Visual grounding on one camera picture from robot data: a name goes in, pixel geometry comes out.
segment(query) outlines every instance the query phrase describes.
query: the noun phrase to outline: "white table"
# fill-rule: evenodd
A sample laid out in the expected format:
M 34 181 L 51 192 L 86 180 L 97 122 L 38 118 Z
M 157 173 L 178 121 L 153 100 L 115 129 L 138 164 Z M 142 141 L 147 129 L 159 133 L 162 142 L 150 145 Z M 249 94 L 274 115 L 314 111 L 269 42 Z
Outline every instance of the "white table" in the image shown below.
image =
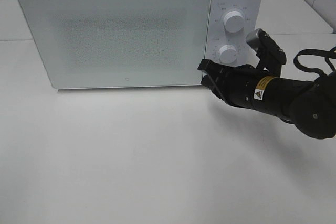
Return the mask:
M 298 50 L 336 44 L 273 38 L 298 79 Z M 0 223 L 335 223 L 335 139 L 202 87 L 57 92 L 33 41 L 0 51 Z

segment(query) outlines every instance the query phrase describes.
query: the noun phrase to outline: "yellow warning sticker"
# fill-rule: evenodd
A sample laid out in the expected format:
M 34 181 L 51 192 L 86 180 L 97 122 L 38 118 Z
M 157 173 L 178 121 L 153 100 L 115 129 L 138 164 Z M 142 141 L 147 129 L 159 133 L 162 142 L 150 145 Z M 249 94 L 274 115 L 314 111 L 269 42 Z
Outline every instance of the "yellow warning sticker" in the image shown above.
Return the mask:
M 253 98 L 257 100 L 262 100 L 264 97 L 264 91 L 266 86 L 270 83 L 271 80 L 277 78 L 275 76 L 265 76 L 257 84 L 256 89 L 254 90 Z
M 264 78 L 262 78 L 257 86 L 256 86 L 256 89 L 261 89 L 261 90 L 265 90 L 266 86 L 269 84 L 269 82 L 271 80 L 273 80 L 274 78 L 277 78 L 275 76 L 265 76 Z

